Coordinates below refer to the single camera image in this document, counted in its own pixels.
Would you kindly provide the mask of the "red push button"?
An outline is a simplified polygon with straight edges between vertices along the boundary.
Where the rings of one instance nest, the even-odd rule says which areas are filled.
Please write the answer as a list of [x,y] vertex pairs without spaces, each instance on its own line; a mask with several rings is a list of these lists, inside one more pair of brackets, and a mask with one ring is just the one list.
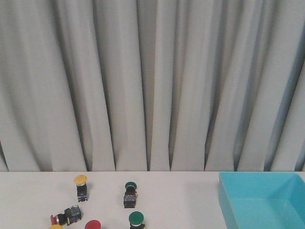
[[101,229],[101,223],[98,220],[90,220],[86,223],[85,229]]
[[63,214],[51,215],[51,225],[70,225],[81,220],[81,209],[78,205],[64,210]]

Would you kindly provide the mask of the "yellow push button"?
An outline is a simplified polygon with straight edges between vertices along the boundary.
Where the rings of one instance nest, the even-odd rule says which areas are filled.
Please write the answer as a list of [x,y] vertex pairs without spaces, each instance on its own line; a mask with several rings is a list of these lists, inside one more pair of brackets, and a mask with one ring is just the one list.
[[84,202],[88,200],[87,193],[87,176],[78,175],[74,179],[74,183],[77,188],[77,200],[78,202]]
[[63,226],[59,224],[53,224],[49,226],[48,229],[63,229]]

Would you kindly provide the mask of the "light blue plastic box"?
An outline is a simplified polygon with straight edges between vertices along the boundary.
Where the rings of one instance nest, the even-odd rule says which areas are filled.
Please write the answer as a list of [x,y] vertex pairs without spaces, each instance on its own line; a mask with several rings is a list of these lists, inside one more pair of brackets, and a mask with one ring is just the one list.
[[303,229],[305,182],[293,172],[220,172],[219,204],[229,229]]

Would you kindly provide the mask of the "grey pleated curtain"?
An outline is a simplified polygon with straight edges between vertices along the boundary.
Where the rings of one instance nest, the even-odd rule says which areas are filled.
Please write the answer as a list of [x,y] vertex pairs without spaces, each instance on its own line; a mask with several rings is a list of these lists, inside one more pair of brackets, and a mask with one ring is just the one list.
[[0,169],[304,171],[304,1],[1,1]]

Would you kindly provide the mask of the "lying green push button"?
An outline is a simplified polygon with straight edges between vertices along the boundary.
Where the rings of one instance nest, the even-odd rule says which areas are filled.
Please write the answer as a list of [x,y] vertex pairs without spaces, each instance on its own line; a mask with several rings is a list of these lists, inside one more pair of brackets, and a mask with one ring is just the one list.
[[135,182],[129,181],[125,184],[125,193],[123,196],[124,208],[135,208],[137,199],[137,185]]

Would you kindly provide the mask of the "upright yellow push button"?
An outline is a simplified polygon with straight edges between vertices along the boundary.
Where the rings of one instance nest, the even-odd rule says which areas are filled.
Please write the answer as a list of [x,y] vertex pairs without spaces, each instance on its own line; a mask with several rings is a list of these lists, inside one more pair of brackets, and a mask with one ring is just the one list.
[[74,179],[74,183],[77,188],[77,200],[78,202],[84,202],[88,200],[87,193],[87,176],[78,175]]

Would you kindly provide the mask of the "upright green push button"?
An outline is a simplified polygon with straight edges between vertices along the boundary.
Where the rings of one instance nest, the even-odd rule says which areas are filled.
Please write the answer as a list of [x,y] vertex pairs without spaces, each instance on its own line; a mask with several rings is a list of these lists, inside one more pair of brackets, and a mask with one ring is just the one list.
[[130,229],[145,229],[143,224],[144,215],[139,211],[134,211],[129,215]]

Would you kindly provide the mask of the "lying red push button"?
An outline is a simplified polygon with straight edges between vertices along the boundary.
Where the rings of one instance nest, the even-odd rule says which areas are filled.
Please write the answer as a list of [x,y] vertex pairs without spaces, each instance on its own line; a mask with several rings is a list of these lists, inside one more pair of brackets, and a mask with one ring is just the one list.
[[81,209],[78,205],[64,210],[63,214],[51,215],[51,225],[70,225],[81,220]]

